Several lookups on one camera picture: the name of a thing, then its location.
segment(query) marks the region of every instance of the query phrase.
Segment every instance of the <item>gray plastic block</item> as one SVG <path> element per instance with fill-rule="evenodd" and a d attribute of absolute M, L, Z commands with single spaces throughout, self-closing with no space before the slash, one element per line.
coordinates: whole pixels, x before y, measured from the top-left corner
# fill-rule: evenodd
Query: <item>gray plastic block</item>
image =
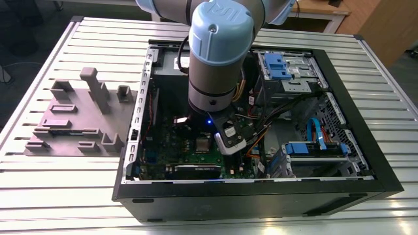
<path fill-rule="evenodd" d="M 25 148 L 30 152 L 44 152 L 49 150 L 49 145 L 45 141 L 28 141 Z"/>
<path fill-rule="evenodd" d="M 73 89 L 68 92 L 69 100 L 50 100 L 49 107 L 44 112 L 40 124 L 37 126 L 41 133 L 34 133 L 30 141 L 45 141 L 50 148 L 48 151 L 30 152 L 24 151 L 26 156 L 80 156 L 80 157 L 118 157 L 118 152 L 108 152 L 101 145 L 102 135 L 113 137 L 117 133 L 118 139 L 125 140 L 129 130 L 129 123 L 134 107 L 133 103 L 118 103 L 117 91 L 108 90 L 108 105 L 110 112 L 102 115 L 96 103 L 89 98 L 88 89 Z M 50 111 L 54 105 L 74 105 L 77 112 L 56 113 Z M 70 127 L 42 127 L 44 120 L 69 120 Z M 77 148 L 80 141 L 92 141 L 98 146 L 97 152 L 81 152 Z"/>
<path fill-rule="evenodd" d="M 117 87 L 117 99 L 118 103 L 132 103 L 133 102 L 133 96 L 132 91 L 128 86 L 118 86 Z"/>
<path fill-rule="evenodd" d="M 33 135 L 38 138 L 52 137 L 49 133 L 49 127 L 37 127 L 33 130 Z"/>
<path fill-rule="evenodd" d="M 77 107 L 73 104 L 58 104 L 58 105 L 52 105 L 49 110 L 54 114 L 58 114 L 58 113 L 76 113 L 77 112 Z"/>
<path fill-rule="evenodd" d="M 69 100 L 68 92 L 73 92 L 72 86 L 68 81 L 54 81 L 52 88 L 49 89 L 54 99 Z"/>
<path fill-rule="evenodd" d="M 100 129 L 96 128 L 84 128 L 82 136 L 88 139 L 100 139 L 102 137 L 102 133 Z"/>
<path fill-rule="evenodd" d="M 82 153 L 100 152 L 98 145 L 94 141 L 80 141 L 77 148 Z"/>
<path fill-rule="evenodd" d="M 121 148 L 124 147 L 124 143 L 121 142 L 117 133 L 113 136 L 113 141 L 109 139 L 109 136 L 104 134 L 101 139 L 101 145 L 106 152 L 117 152 L 120 153 Z"/>
<path fill-rule="evenodd" d="M 100 112 L 108 114 L 110 112 L 109 105 L 106 103 L 108 90 L 104 83 L 100 84 L 97 81 L 97 70 L 96 68 L 82 68 L 80 78 L 86 82 L 89 86 L 89 95 L 92 100 L 96 102 Z"/>
<path fill-rule="evenodd" d="M 45 119 L 41 125 L 46 127 L 68 128 L 70 127 L 72 123 L 68 119 L 66 120 Z"/>

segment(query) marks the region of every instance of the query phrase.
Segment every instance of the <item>white table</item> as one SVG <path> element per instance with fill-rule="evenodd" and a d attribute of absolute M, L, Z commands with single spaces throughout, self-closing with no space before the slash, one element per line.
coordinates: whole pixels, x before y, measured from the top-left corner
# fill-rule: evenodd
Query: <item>white table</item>
<path fill-rule="evenodd" d="M 110 5 L 126 5 L 126 6 L 134 6 L 136 5 L 134 0 L 61 0 L 61 1 L 69 1 L 69 2 L 84 2 L 84 3 L 97 3 L 97 4 L 110 4 Z M 299 13 L 299 18 L 307 18 L 307 19 L 319 19 L 319 20 L 328 20 L 328 24 L 324 28 L 324 33 L 335 33 L 337 30 L 337 27 L 341 24 L 341 21 L 344 20 L 344 17 L 349 14 L 348 12 L 339 12 L 336 10 L 336 13 Z M 289 17 L 296 17 L 296 13 L 291 12 Z M 150 14 L 150 20 L 154 22 L 160 22 L 161 18 L 156 14 Z"/>
<path fill-rule="evenodd" d="M 176 23 L 84 18 L 70 22 L 0 133 L 0 231 L 30 234 L 416 234 L 418 112 L 367 44 L 349 35 L 261 30 L 257 45 L 324 49 L 404 192 L 331 216 L 141 224 L 112 202 L 118 158 L 26 157 L 56 79 L 73 88 L 96 67 L 108 89 L 137 90 L 149 39 L 182 40 Z"/>

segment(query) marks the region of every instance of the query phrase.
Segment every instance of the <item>ur robot arm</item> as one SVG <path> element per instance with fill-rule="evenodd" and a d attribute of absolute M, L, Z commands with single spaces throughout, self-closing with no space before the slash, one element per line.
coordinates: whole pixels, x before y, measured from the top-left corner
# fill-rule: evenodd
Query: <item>ur robot arm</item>
<path fill-rule="evenodd" d="M 264 23 L 283 24 L 296 0 L 136 0 L 140 8 L 189 28 L 188 101 L 208 113 L 224 155 L 245 147 L 239 127 L 224 127 L 240 68 Z"/>

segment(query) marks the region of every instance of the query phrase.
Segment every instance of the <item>wooden desk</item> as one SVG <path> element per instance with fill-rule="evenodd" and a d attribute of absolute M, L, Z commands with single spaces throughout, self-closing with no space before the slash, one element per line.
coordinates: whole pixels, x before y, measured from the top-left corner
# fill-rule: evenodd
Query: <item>wooden desk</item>
<path fill-rule="evenodd" d="M 344 20 L 344 17 L 351 14 L 351 10 L 341 2 L 339 7 L 328 5 L 328 0 L 297 0 L 300 6 L 300 18 L 328 20 L 324 33 L 335 33 L 337 27 Z M 296 17 L 297 5 L 293 5 L 293 9 L 289 17 Z"/>

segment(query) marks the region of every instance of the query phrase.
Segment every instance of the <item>orange wire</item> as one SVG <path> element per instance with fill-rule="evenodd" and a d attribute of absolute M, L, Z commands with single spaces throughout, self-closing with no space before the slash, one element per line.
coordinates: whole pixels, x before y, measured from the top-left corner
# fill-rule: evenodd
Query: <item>orange wire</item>
<path fill-rule="evenodd" d="M 253 149 L 255 145 L 256 145 L 256 144 L 259 143 L 259 141 L 261 140 L 261 138 L 264 137 L 265 133 L 267 133 L 267 130 L 265 130 L 265 132 L 259 136 L 259 138 L 256 139 L 256 141 L 253 142 L 251 148 L 248 149 L 248 151 L 247 151 L 247 153 L 245 153 L 245 156 L 248 156 L 248 157 L 251 156 L 249 152 L 251 152 L 251 150 Z"/>

